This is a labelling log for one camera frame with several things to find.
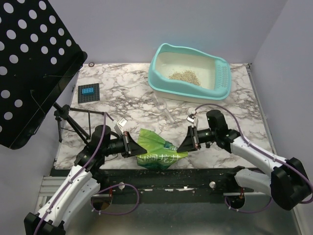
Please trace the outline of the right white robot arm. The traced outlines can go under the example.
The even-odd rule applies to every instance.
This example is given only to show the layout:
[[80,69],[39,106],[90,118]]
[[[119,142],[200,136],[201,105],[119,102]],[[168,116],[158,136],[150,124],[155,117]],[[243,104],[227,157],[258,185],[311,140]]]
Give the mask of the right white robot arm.
[[229,191],[249,188],[264,193],[287,211],[306,203],[305,199],[313,193],[313,185],[297,158],[285,159],[254,145],[240,129],[228,128],[219,110],[208,111],[206,119],[209,127],[199,130],[196,115],[188,115],[187,121],[191,125],[177,149],[178,153],[197,151],[202,143],[216,143],[219,148],[245,159],[260,170],[254,172],[241,166],[234,168],[230,177],[225,179],[225,187]]

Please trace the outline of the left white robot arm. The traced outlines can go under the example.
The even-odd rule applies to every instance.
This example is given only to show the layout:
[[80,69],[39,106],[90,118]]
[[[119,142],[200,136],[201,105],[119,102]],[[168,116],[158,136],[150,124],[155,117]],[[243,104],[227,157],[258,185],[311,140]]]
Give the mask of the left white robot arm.
[[108,189],[108,176],[100,169],[105,158],[113,154],[132,157],[146,153],[129,132],[118,135],[109,126],[98,125],[54,195],[37,213],[30,212],[25,217],[26,234],[64,235],[66,226],[83,205],[96,193]]

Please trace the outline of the teal white litter box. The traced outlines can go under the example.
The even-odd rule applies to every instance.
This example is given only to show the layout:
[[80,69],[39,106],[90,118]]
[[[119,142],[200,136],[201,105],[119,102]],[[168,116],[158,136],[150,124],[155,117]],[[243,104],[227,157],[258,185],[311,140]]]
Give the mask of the teal white litter box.
[[148,70],[148,83],[159,96],[207,103],[226,99],[231,92],[231,69],[221,57],[163,43]]

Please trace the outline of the green litter bag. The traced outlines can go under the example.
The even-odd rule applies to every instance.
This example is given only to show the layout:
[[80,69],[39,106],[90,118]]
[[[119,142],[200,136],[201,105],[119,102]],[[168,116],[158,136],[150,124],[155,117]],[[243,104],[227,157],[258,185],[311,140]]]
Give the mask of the green litter bag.
[[147,150],[136,156],[137,165],[149,170],[166,170],[188,156],[188,152],[178,153],[176,146],[151,130],[140,129],[137,143]]

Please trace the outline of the clear plastic scoop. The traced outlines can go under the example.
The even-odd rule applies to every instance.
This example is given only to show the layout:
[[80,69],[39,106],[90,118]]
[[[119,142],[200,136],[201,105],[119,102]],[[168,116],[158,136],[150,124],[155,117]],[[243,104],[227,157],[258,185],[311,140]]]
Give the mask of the clear plastic scoop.
[[167,108],[166,101],[162,97],[157,96],[155,93],[152,93],[152,101],[155,104],[156,108],[159,111],[162,111],[171,123],[176,123]]

